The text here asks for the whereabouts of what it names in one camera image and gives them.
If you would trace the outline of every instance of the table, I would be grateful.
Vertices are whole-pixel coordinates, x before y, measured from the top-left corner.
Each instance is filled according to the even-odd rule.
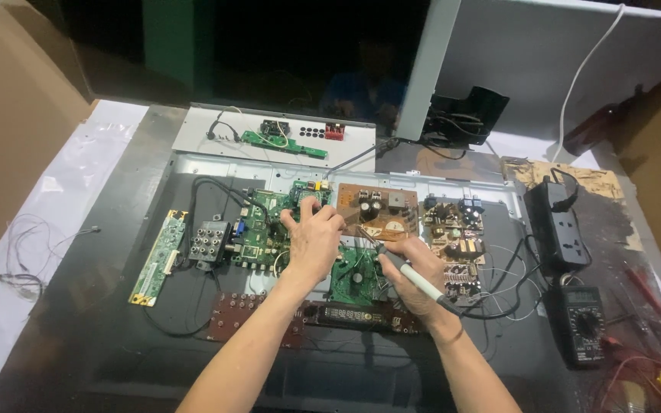
[[[69,254],[66,256],[64,264],[72,260],[75,260],[76,263],[93,260],[98,263],[96,270],[87,274],[88,277],[84,277],[84,281],[86,282],[81,286],[82,288],[78,289],[77,294],[73,290],[63,290],[51,293],[51,296],[57,300],[70,301],[69,305],[73,307],[71,312],[47,314],[45,307],[47,307],[48,304],[42,301],[37,306],[36,310],[42,310],[43,313],[41,314],[41,317],[37,319],[37,323],[28,324],[23,332],[20,342],[15,347],[10,357],[10,361],[7,363],[0,378],[0,394],[3,394],[2,392],[12,392],[14,391],[14,388],[17,388],[17,393],[20,394],[20,386],[22,385],[22,382],[19,380],[19,377],[22,375],[26,375],[30,380],[32,380],[32,376],[42,378],[43,380],[61,380],[68,375],[72,376],[74,371],[77,371],[76,369],[70,369],[71,367],[75,367],[73,365],[75,361],[66,360],[66,362],[59,364],[57,368],[50,364],[53,360],[62,356],[66,350],[65,343],[59,342],[58,340],[49,341],[47,331],[49,328],[62,326],[62,322],[74,314],[82,314],[87,309],[93,307],[97,308],[98,302],[112,291],[113,285],[109,285],[109,280],[119,277],[120,270],[124,267],[127,254],[129,253],[129,249],[131,248],[134,239],[143,235],[138,234],[137,232],[142,226],[142,220],[149,216],[151,208],[153,208],[150,204],[151,197],[159,188],[161,172],[164,170],[164,166],[169,160],[171,144],[169,137],[174,136],[177,132],[174,123],[175,120],[178,120],[178,124],[180,123],[181,112],[183,112],[182,116],[184,116],[183,109],[153,107],[150,110],[150,113],[148,113],[142,121],[140,130],[144,129],[145,125],[152,124],[152,131],[140,137],[140,145],[129,146],[129,150],[125,152],[119,164],[116,166],[115,174],[106,184],[104,191],[102,192],[102,194],[104,194],[105,192],[108,193],[111,191],[115,194],[120,193],[122,195],[127,195],[128,199],[133,200],[133,202],[130,202],[128,205],[94,204],[94,208],[91,209],[88,218],[83,223],[83,228],[90,228],[92,224],[97,224],[103,228],[117,227],[121,230],[119,230],[114,237],[110,237],[109,239],[112,241],[109,242],[94,243],[87,238],[77,238],[73,241],[73,247],[78,249],[78,251],[84,252],[83,254],[79,254],[80,257],[78,258],[71,257]],[[491,172],[491,179],[496,178],[496,173],[494,173],[491,168],[487,171]],[[540,332],[544,333],[546,331],[545,328],[542,328],[542,322],[544,319],[539,319],[541,319],[541,317],[534,317],[530,320],[537,322]],[[93,325],[79,325],[77,327],[70,326],[69,328],[80,329],[88,326],[93,327]],[[74,344],[74,347],[68,347],[68,352],[78,350],[77,343]],[[547,349],[545,353],[547,356],[557,356],[557,352],[553,353],[553,348]],[[538,367],[542,369],[547,368],[548,366],[541,365]],[[553,374],[555,375],[543,377],[542,379],[559,380],[565,385],[565,388],[567,388],[567,383],[570,381],[569,377],[571,377],[571,375],[569,375],[567,371],[562,370],[557,370]],[[78,380],[74,380],[73,383],[65,383],[64,387],[60,387],[59,393],[61,395],[68,395],[70,393],[74,394],[73,390],[75,389]],[[547,398],[551,399],[550,403],[553,400],[557,401],[557,398],[552,398],[548,395],[542,396],[544,396],[546,400],[544,403],[537,403],[538,407],[542,407],[543,404],[548,405]],[[12,403],[24,403],[25,400],[32,401],[32,397],[36,398],[37,394],[35,393],[33,396],[32,394],[24,392],[22,393],[22,398],[12,400]],[[106,400],[113,400],[114,398],[98,399],[95,398],[94,395],[78,395],[77,399],[78,403],[69,406],[82,406],[84,411],[87,411],[88,407],[93,408],[98,405],[93,405],[91,403],[105,403]],[[172,406],[172,404],[166,402],[165,406]],[[5,407],[11,406],[0,405],[0,410],[7,410]]]

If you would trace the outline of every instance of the power strip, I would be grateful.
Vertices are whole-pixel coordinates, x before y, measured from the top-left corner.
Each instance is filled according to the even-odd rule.
[[[556,203],[568,199],[564,184],[551,182],[549,176],[527,192],[532,213],[532,232],[539,241],[543,260],[553,270],[568,273],[585,267],[590,258],[580,237],[572,207],[558,211]]]

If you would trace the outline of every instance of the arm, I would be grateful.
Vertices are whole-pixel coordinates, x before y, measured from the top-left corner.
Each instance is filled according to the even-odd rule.
[[[419,238],[386,242],[384,245],[390,251],[407,257],[420,275],[444,291],[443,261]],[[433,336],[458,411],[521,413],[499,376],[464,331],[461,320],[410,283],[388,258],[380,255],[379,261],[384,275],[389,278],[409,310],[427,325]]]
[[[243,413],[254,406],[293,314],[338,255],[343,217],[329,205],[313,215],[313,207],[320,207],[315,197],[300,202],[300,223],[289,210],[282,211],[291,240],[289,265],[264,303],[198,376],[177,413]]]

